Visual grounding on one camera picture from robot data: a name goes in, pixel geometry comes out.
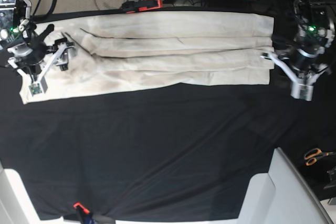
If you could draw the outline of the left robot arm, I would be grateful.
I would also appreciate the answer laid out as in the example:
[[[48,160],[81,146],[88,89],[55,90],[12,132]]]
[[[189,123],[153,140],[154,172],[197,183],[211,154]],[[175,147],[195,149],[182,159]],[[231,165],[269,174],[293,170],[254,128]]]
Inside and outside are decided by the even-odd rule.
[[[328,16],[325,0],[272,0],[278,16],[296,27],[291,37],[273,35],[272,42],[281,48],[264,52],[261,57],[271,60],[291,81],[291,96],[311,101],[313,85],[330,69],[319,63],[335,39],[335,25]]]

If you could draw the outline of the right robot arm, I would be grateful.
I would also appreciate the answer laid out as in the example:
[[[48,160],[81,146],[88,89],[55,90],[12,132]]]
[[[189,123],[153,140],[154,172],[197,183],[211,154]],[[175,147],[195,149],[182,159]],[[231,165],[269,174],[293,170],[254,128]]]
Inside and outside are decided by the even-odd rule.
[[[10,55],[4,68],[26,80],[32,96],[46,93],[47,72],[52,66],[68,70],[69,58],[75,54],[74,44],[66,37],[46,45],[45,39],[55,27],[49,24],[38,34],[36,21],[31,0],[1,0],[1,54]]]

